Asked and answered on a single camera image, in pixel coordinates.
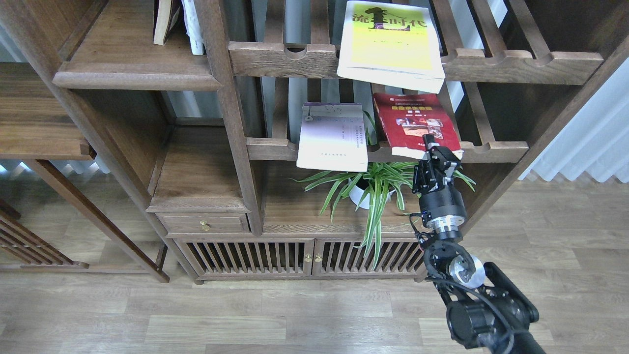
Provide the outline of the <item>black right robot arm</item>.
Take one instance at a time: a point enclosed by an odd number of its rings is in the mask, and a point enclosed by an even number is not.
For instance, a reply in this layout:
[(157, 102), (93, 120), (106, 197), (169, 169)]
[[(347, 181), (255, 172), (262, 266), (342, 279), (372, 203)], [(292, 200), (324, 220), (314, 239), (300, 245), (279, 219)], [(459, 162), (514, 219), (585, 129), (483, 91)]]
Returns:
[(467, 217), (454, 186), (460, 160), (433, 135), (423, 139), (427, 158), (415, 168), (413, 192), (420, 194), (418, 215), (430, 233), (415, 235), (423, 248), (427, 280), (447, 307), (450, 336), (467, 349), (486, 347), (492, 354), (542, 354), (529, 332), (530, 324), (539, 320), (537, 308), (499, 267), (484, 264), (459, 244), (459, 226)]

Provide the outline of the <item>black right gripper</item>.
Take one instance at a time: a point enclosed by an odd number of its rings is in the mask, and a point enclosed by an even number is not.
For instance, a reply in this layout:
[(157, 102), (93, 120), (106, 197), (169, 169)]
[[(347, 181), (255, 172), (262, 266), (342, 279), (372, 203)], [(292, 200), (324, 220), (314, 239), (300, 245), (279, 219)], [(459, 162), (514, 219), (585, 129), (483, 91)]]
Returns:
[(413, 193), (420, 194), (419, 205), (425, 227), (459, 227), (467, 213), (462, 195), (455, 188), (453, 174), (460, 159), (447, 147), (437, 147), (434, 135), (423, 135), (427, 160), (415, 167)]

